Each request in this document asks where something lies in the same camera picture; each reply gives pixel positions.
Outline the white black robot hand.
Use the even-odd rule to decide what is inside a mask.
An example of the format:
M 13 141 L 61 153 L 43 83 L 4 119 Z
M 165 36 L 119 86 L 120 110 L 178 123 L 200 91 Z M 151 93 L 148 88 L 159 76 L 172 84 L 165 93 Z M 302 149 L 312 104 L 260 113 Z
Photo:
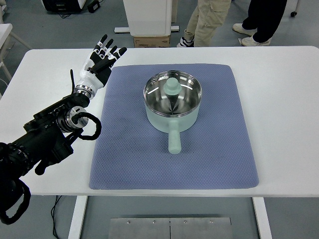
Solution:
M 95 45 L 80 70 L 80 80 L 75 84 L 73 92 L 93 98 L 97 91 L 105 87 L 115 62 L 126 52 L 126 47 L 112 46 L 113 39 L 107 35 Z

